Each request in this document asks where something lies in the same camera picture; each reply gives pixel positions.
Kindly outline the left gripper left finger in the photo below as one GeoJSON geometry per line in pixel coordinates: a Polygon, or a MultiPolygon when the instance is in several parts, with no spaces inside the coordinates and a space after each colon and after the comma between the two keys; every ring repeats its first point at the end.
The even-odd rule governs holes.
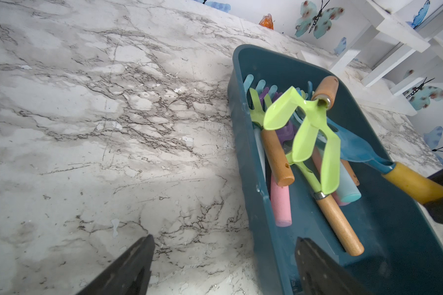
{"type": "Polygon", "coordinates": [[[152,235],[139,238],[113,261],[80,295],[145,295],[155,251],[152,235]]]}

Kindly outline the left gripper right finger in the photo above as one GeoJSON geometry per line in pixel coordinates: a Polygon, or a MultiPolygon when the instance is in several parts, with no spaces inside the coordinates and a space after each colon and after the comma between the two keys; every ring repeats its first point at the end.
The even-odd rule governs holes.
{"type": "Polygon", "coordinates": [[[371,293],[310,238],[297,238],[295,260],[304,295],[371,293]]]}

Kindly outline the teal fork yellow handle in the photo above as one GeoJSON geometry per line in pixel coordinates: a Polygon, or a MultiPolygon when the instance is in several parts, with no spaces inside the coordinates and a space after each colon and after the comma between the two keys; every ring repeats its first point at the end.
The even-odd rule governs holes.
{"type": "Polygon", "coordinates": [[[380,157],[367,141],[333,120],[327,119],[327,123],[341,140],[342,159],[365,163],[376,169],[386,180],[422,205],[443,198],[442,185],[423,177],[402,163],[380,157]]]}

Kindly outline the teal plastic storage box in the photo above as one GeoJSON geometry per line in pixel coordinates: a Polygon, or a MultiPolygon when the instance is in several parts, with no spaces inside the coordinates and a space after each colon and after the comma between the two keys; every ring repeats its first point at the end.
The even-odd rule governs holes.
{"type": "Polygon", "coordinates": [[[322,211],[310,185],[294,168],[290,187],[293,223],[278,227],[269,197],[270,179],[263,174],[249,116],[251,98],[244,81],[306,89],[329,72],[310,63],[257,47],[240,45],[233,52],[228,99],[249,227],[254,240],[258,284],[265,295],[299,295],[301,277],[295,261],[298,238],[315,241],[333,260],[375,295],[443,295],[443,246],[416,201],[363,163],[353,165],[359,177],[358,201],[342,208],[365,250],[349,255],[322,211]]]}

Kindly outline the purple rake pink handle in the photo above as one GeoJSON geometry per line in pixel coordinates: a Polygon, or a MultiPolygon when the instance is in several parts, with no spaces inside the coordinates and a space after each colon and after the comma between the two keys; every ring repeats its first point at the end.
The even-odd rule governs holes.
{"type": "MultiPolygon", "coordinates": [[[[281,93],[277,92],[278,87],[273,85],[267,90],[265,88],[260,98],[263,98],[265,109],[267,109],[275,98],[281,93]]],[[[290,208],[290,194],[288,186],[278,186],[271,171],[270,200],[274,213],[275,223],[278,227],[289,227],[292,225],[292,214],[290,208]]]]}

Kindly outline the light blue fork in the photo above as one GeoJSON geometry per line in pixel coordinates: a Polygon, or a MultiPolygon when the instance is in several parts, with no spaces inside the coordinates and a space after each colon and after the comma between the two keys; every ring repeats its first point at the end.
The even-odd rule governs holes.
{"type": "MultiPolygon", "coordinates": [[[[323,160],[323,151],[315,147],[312,160],[317,168],[321,171],[321,164],[323,160]]],[[[339,206],[346,206],[352,202],[355,202],[361,198],[361,193],[357,188],[354,179],[344,166],[344,160],[341,160],[340,164],[340,182],[337,190],[332,193],[333,198],[339,206]]]]}

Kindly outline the green wide fork wooden handle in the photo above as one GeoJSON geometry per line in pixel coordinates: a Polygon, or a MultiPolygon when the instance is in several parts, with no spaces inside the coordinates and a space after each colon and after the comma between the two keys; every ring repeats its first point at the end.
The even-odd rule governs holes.
{"type": "Polygon", "coordinates": [[[276,131],[267,130],[262,124],[261,138],[269,165],[274,173],[275,182],[281,187],[290,186],[294,183],[295,177],[287,161],[276,131]]]}

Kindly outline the light blue rake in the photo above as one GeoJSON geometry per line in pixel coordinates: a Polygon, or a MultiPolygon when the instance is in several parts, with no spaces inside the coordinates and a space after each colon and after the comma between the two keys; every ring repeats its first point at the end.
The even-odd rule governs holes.
{"type": "Polygon", "coordinates": [[[268,99],[268,96],[269,100],[271,100],[274,97],[274,94],[276,93],[278,86],[273,85],[271,87],[267,87],[267,90],[265,90],[266,81],[262,79],[258,81],[258,84],[255,88],[252,88],[251,85],[253,81],[254,81],[254,76],[252,74],[249,74],[245,78],[243,85],[246,94],[247,95],[249,94],[251,96],[252,108],[249,108],[249,113],[251,121],[253,123],[253,132],[255,135],[255,141],[260,158],[260,163],[262,166],[263,176],[264,178],[266,178],[265,152],[261,138],[262,124],[265,115],[263,102],[268,99]]]}

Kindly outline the white tiered display stand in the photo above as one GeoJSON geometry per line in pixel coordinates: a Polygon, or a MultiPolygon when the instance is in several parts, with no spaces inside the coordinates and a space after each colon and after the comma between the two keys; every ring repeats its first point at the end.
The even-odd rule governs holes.
{"type": "Polygon", "coordinates": [[[388,13],[375,1],[353,1],[353,5],[367,19],[367,25],[339,56],[322,61],[306,51],[300,56],[304,60],[323,67],[341,77],[353,98],[362,106],[392,111],[414,116],[417,111],[403,96],[403,91],[415,85],[426,71],[443,65],[443,42],[436,35],[443,30],[443,5],[423,22],[417,29],[412,29],[398,16],[388,13]],[[358,54],[369,48],[370,42],[380,33],[398,41],[395,47],[374,69],[365,76],[354,76],[347,68],[358,54]],[[429,61],[422,69],[415,70],[397,85],[388,87],[383,77],[399,66],[412,54],[421,52],[436,53],[438,56],[429,61]]]}

